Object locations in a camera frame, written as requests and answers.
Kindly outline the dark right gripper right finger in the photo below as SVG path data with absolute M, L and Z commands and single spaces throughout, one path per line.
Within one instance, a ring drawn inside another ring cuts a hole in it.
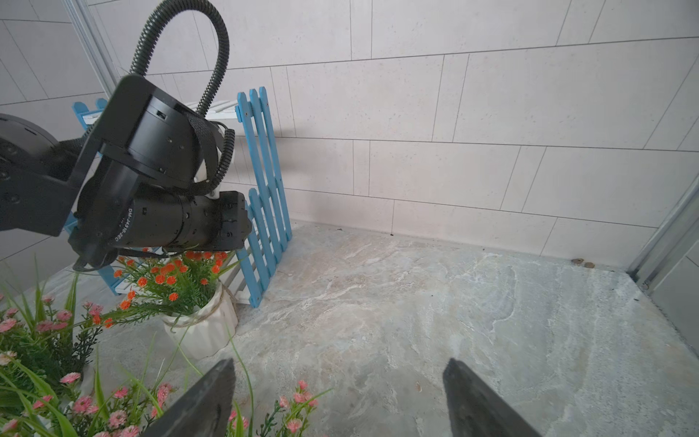
M 450 358 L 442 380 L 453 436 L 541 436 L 464 362 Z

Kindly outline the pink flower pot middle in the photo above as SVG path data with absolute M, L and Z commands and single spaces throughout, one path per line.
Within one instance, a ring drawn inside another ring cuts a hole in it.
M 135 376 L 126 386 L 106 394 L 100 380 L 94 393 L 83 395 L 78 387 L 59 397 L 27 368 L 22 371 L 34 382 L 31 391 L 11 386 L 21 406 L 14 413 L 2 413 L 4 436 L 143 436 L 176 402 L 170 402 L 175 389 L 168 383 L 149 389 Z M 291 397 L 282 396 L 273 404 L 260 426 L 245 416 L 234 401 L 225 436 L 302 436 L 311 425 L 311 414 L 319 405 L 306 382 L 299 382 Z

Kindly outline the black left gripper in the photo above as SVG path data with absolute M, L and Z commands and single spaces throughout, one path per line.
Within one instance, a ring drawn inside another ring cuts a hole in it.
M 180 247 L 188 251 L 237 251 L 252 231 L 246 200 L 238 191 L 218 198 L 195 196 L 184 204 Z

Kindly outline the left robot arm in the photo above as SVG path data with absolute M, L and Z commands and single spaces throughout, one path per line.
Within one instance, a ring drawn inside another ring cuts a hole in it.
M 195 109 L 147 80 L 151 58 L 178 14 L 206 16 L 217 63 Z M 165 1 L 138 40 L 131 69 L 81 138 L 59 141 L 10 115 L 1 118 L 1 227 L 58 236 L 67 219 L 76 271 L 119 257 L 163 259 L 187 251 L 243 249 L 252 225 L 243 194 L 223 191 L 235 132 L 207 119 L 227 71 L 229 34 L 208 1 Z

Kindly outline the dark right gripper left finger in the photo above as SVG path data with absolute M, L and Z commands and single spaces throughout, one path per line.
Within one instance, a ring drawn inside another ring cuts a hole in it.
M 219 361 L 142 435 L 225 436 L 233 406 L 235 385 L 234 361 L 231 358 Z

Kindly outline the blue white wooden rack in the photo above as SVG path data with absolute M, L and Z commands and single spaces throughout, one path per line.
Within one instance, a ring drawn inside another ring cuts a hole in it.
M 238 95 L 256 187 L 243 194 L 252 224 L 240 261 L 258 307 L 291 241 L 291 222 L 265 89 Z M 145 248 L 180 247 L 188 198 L 218 198 L 233 160 L 234 133 L 206 120 L 142 76 L 126 76 L 89 134 L 84 158 L 101 156 L 78 197 L 69 242 L 80 267 L 102 268 Z

